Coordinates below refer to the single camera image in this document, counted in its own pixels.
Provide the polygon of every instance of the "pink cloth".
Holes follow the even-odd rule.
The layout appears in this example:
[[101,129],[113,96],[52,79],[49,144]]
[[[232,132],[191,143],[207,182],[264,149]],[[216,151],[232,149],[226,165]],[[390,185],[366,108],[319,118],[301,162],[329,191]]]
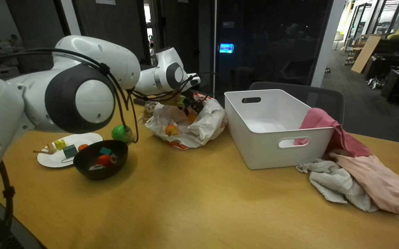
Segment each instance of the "pink cloth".
[[319,108],[308,113],[301,128],[334,128],[326,153],[355,178],[380,209],[399,215],[399,176],[384,167],[366,146],[344,132],[337,121]]
[[359,143],[355,138],[347,133],[341,125],[334,121],[329,114],[323,110],[312,108],[309,110],[305,121],[301,125],[301,129],[312,129],[312,128],[333,128],[334,135],[327,146],[326,153],[331,153],[333,150],[343,150],[351,157],[367,157],[372,153]]

